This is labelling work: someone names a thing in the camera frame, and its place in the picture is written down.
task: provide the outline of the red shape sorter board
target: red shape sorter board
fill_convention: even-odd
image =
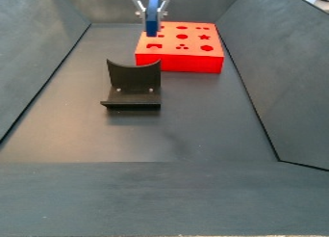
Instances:
[[[162,71],[219,73],[223,50],[214,24],[162,22],[154,38],[141,33],[134,57],[138,66],[161,59]]]

